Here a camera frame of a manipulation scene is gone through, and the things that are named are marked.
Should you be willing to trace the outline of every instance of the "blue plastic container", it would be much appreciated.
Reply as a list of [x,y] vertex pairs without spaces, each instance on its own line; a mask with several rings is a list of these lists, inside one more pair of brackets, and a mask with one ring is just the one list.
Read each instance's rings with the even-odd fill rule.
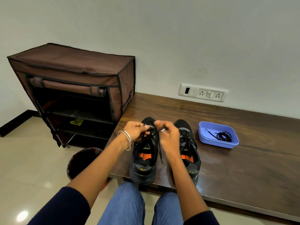
[[[217,136],[216,133],[219,133],[219,132],[230,133],[231,134],[231,142],[226,142],[226,141],[222,141],[222,140],[218,140],[218,139],[214,138],[211,134],[209,134],[209,132],[206,129],[215,136]],[[198,135],[199,135],[200,141],[205,144],[215,145],[215,146],[224,147],[224,148],[233,148],[234,146],[238,145],[238,137],[237,137],[234,129],[228,125],[221,125],[221,124],[216,124],[216,123],[212,123],[212,122],[201,121],[199,123],[199,127],[198,127]]]

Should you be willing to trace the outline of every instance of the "tiled floor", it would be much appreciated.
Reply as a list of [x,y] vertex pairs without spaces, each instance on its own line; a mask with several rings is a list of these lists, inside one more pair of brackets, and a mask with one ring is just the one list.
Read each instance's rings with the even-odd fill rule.
[[[0,138],[0,224],[27,224],[69,179],[69,159],[81,148],[58,147],[41,118],[32,117],[13,132]],[[99,194],[88,225],[96,225],[106,205],[118,188],[111,180]],[[146,202],[145,225],[150,225],[158,196],[142,193]],[[278,224],[212,208],[221,225]],[[28,216],[17,222],[22,216]]]

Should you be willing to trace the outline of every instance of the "blue jeans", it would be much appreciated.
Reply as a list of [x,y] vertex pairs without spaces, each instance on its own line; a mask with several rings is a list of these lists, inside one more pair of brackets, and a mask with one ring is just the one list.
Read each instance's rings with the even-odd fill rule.
[[[114,193],[97,225],[144,225],[145,202],[137,187],[125,182]],[[153,225],[183,224],[176,193],[165,193],[154,207]]]

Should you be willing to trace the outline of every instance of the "brown trash bin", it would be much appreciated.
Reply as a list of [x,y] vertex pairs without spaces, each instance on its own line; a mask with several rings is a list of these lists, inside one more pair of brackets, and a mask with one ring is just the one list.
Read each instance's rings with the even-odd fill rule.
[[[70,159],[67,166],[67,176],[72,181],[78,174],[88,167],[103,150],[96,147],[85,148]],[[103,184],[101,191],[107,186],[109,178]]]
[[7,58],[58,146],[105,147],[134,94],[134,56],[48,43]]

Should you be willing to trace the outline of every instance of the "black sneaker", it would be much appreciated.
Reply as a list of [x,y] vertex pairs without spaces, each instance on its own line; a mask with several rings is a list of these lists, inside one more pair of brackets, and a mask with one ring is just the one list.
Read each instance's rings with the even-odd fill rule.
[[180,133],[180,154],[185,167],[195,185],[198,183],[198,172],[201,166],[201,160],[197,152],[197,144],[191,127],[185,120],[177,120],[174,123]]
[[142,140],[136,142],[133,146],[129,174],[131,180],[137,184],[148,185],[155,179],[159,135],[154,122],[155,120],[151,117],[147,117],[142,121],[143,124],[150,126],[150,135],[143,136]]

